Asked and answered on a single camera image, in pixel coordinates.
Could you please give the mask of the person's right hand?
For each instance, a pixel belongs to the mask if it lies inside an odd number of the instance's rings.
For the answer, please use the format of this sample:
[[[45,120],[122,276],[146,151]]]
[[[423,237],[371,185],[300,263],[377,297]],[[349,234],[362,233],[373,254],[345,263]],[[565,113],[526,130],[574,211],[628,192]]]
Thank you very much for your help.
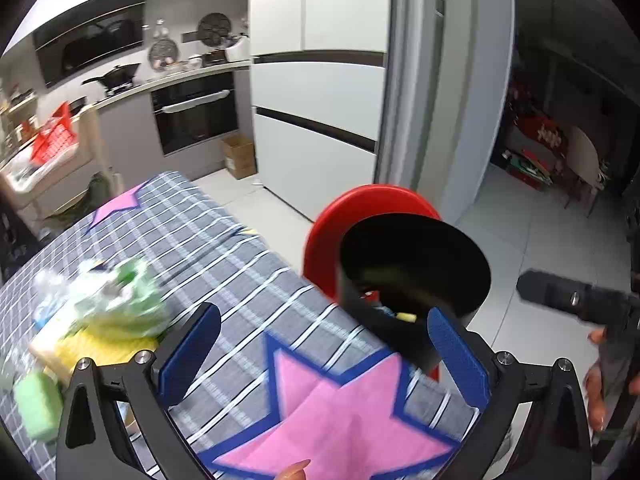
[[[597,328],[593,330],[588,339],[596,346],[602,346],[606,339],[605,328]],[[600,359],[593,363],[588,370],[585,379],[584,386],[586,389],[587,399],[587,415],[589,426],[594,431],[601,431],[604,427],[605,420],[605,403],[602,396],[602,370]],[[632,396],[638,396],[640,391],[640,379],[639,374],[631,381],[628,391]]]

